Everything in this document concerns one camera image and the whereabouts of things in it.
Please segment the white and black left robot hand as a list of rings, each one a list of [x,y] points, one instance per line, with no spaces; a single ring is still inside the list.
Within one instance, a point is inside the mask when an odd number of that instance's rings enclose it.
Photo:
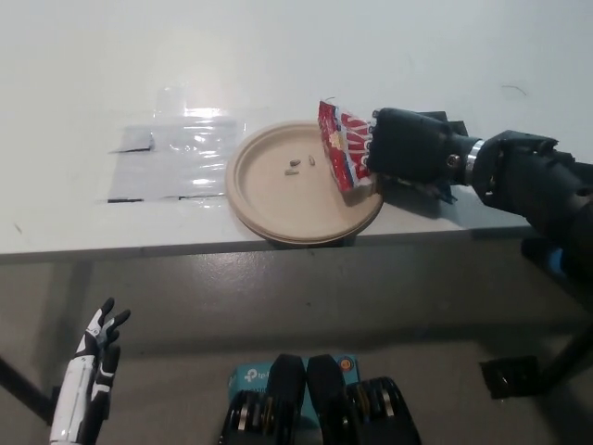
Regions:
[[[51,444],[95,444],[108,419],[120,362],[119,327],[131,315],[125,310],[108,318],[114,306],[109,298],[95,312],[69,361],[57,397]]]

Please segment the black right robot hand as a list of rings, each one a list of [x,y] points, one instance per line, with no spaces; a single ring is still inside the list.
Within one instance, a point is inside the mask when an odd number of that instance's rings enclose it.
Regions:
[[[468,157],[484,143],[443,111],[379,108],[369,132],[370,172],[449,204],[455,201],[451,186],[465,183]]]

